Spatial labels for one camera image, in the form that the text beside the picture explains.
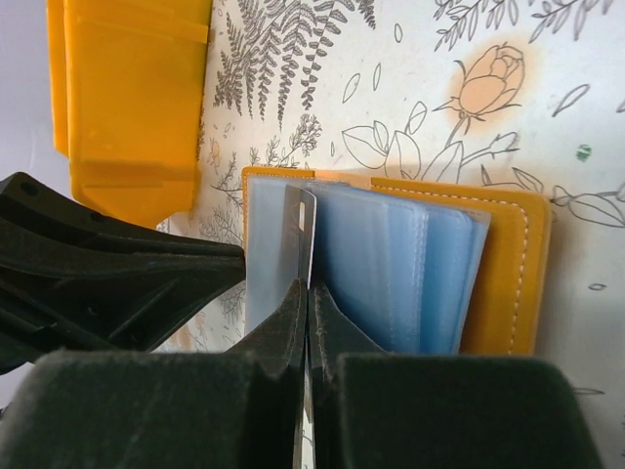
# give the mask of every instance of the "orange rose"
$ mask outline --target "orange rose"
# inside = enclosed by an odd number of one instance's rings
[[[517,95],[525,78],[523,53],[510,46],[493,46],[466,71],[460,95],[438,109],[451,107],[461,118],[474,117],[516,106],[510,102]]]

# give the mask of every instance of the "yellow plastic case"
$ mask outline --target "yellow plastic case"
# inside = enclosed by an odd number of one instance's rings
[[[190,210],[210,12],[210,0],[48,0],[55,145],[76,200],[152,228]]]

